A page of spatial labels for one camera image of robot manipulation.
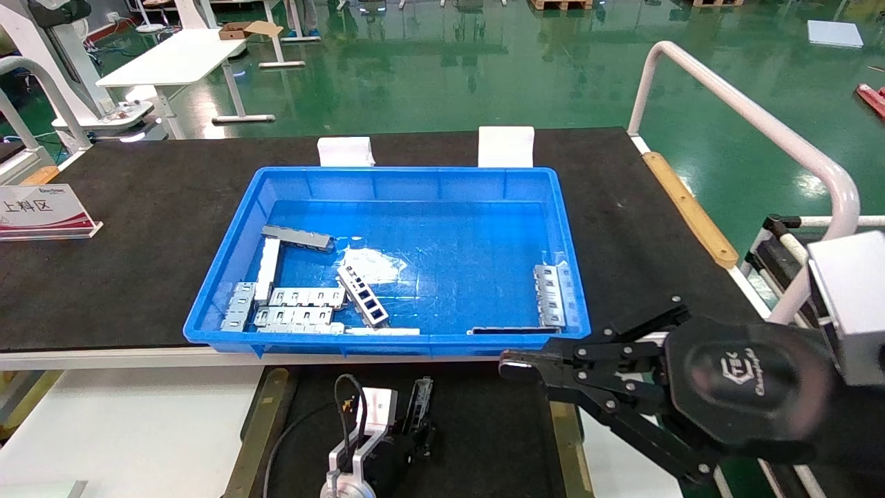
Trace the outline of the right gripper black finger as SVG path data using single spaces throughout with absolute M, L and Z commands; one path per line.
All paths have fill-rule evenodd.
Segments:
M 583 338 L 552 336 L 538 349 L 507 349 L 499 359 L 500 371 L 540 371 L 543 367 L 595 368 L 613 363 L 619 371 L 639 371 L 663 357 L 662 340 L 690 318 L 681 299 L 664 299 L 601 331 Z
M 651 421 L 663 413 L 663 391 L 636 380 L 563 363 L 506 363 L 505 378 L 537 382 L 550 401 L 580 407 L 633 450 L 684 483 L 711 482 L 718 457 L 696 450 Z

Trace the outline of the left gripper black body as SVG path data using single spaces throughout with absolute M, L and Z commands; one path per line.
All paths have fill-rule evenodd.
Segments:
M 416 453 L 407 454 L 402 433 L 380 439 L 363 462 L 364 482 L 372 489 L 373 497 L 392 497 L 395 494 L 396 488 L 404 482 Z

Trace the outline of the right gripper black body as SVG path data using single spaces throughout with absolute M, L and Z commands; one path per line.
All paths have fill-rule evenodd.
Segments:
M 837 388 L 821 338 L 791 326 L 689 320 L 663 349 L 674 409 L 724 447 L 812 438 Z

